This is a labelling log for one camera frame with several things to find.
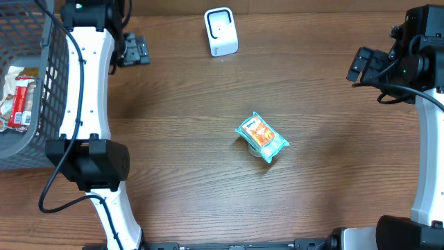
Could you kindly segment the orange small box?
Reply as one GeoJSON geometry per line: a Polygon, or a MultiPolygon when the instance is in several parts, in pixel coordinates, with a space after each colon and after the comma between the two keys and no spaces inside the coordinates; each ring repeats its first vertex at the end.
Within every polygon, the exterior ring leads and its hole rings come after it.
{"type": "Polygon", "coordinates": [[[252,139],[258,147],[262,147],[273,140],[274,132],[258,117],[250,118],[242,130],[252,139]]]}

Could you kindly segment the red snack bar packet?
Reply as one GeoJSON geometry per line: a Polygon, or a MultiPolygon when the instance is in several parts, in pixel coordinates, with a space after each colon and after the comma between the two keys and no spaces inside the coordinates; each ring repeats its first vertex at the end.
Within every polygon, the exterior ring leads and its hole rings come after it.
{"type": "Polygon", "coordinates": [[[31,124],[34,87],[35,80],[32,78],[21,78],[17,81],[8,120],[9,127],[19,128],[31,124]]]}

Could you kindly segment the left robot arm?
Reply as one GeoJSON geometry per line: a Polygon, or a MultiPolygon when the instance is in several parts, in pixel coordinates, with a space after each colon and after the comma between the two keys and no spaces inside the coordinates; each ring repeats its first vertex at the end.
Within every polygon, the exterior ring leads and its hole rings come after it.
{"type": "Polygon", "coordinates": [[[130,1],[67,1],[61,18],[54,21],[66,34],[69,52],[67,100],[59,136],[45,144],[55,170],[38,207],[43,213],[56,213],[89,199],[106,235],[104,249],[146,248],[126,190],[129,150],[111,139],[108,122],[109,75],[118,67],[149,63],[145,39],[123,31],[131,12],[130,1]],[[84,195],[45,208],[44,199],[58,174],[84,195]]]}

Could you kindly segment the beige snack bag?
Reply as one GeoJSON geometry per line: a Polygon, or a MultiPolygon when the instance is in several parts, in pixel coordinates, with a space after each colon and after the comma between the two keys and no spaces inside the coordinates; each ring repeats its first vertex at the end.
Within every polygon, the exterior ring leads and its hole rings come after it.
{"type": "Polygon", "coordinates": [[[38,77],[38,67],[16,67],[11,66],[5,76],[5,83],[3,85],[3,97],[1,99],[1,132],[11,130],[23,133],[28,130],[30,126],[23,126],[19,128],[11,128],[8,126],[10,118],[13,99],[15,96],[15,88],[17,81],[21,78],[32,78],[35,80],[35,88],[37,86],[36,79],[38,77]]]}

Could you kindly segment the teal wet wipes pack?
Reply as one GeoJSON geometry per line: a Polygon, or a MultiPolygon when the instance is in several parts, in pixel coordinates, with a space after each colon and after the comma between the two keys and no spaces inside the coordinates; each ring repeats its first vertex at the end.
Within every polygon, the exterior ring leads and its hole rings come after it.
{"type": "Polygon", "coordinates": [[[247,141],[247,144],[251,144],[256,150],[258,150],[262,157],[267,163],[271,163],[273,160],[273,157],[276,156],[284,147],[289,146],[289,142],[282,137],[278,132],[276,132],[268,123],[257,113],[253,112],[253,115],[243,121],[243,123],[235,129],[235,131],[245,140],[247,141]],[[258,147],[255,142],[250,139],[247,134],[242,130],[242,126],[252,117],[258,116],[264,123],[267,125],[275,134],[275,137],[271,142],[268,144],[258,147]]]}

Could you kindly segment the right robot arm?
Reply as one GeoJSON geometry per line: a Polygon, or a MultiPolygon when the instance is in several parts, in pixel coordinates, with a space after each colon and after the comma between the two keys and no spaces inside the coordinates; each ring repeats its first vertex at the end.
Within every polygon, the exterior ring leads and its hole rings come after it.
{"type": "Polygon", "coordinates": [[[338,228],[315,249],[443,248],[443,6],[406,12],[393,26],[388,53],[362,47],[347,79],[353,87],[380,90],[381,104],[413,104],[420,123],[420,162],[416,198],[408,218],[384,215],[376,226],[338,228]]]}

